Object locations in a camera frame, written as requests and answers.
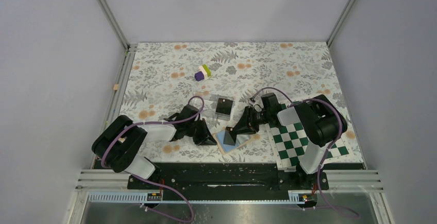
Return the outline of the clear plastic card box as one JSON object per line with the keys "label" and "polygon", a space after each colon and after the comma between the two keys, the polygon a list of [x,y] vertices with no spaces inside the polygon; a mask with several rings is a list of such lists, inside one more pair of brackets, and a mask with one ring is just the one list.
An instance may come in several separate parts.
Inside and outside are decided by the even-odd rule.
{"label": "clear plastic card box", "polygon": [[224,121],[231,120],[235,104],[233,97],[205,92],[194,92],[193,96],[200,96],[205,102],[202,116]]}

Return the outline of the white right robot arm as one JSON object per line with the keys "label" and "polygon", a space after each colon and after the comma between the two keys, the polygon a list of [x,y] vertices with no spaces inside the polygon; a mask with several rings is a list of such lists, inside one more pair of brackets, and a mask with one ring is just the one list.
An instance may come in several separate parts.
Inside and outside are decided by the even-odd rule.
{"label": "white right robot arm", "polygon": [[271,129],[294,128],[279,135],[289,143],[279,155],[296,161],[296,172],[291,178],[300,188],[310,188],[320,178],[329,149],[347,131],[345,118],[325,95],[288,107],[280,104],[274,93],[262,95],[261,101],[260,110],[256,110],[255,104],[245,107],[237,124],[226,128],[223,143],[235,145],[239,135],[256,134],[261,125],[268,124]]}

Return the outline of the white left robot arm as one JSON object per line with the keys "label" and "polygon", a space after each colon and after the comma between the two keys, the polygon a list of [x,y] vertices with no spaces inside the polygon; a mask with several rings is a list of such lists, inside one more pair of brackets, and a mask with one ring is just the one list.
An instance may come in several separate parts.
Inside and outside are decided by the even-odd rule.
{"label": "white left robot arm", "polygon": [[199,109],[187,104],[180,112],[157,123],[134,123],[126,115],[120,115],[94,141],[91,150],[105,167],[115,173],[124,171],[139,176],[145,187],[154,188],[160,175],[153,162],[139,155],[140,147],[147,142],[174,142],[184,137],[192,138],[197,146],[216,145],[199,114]]}

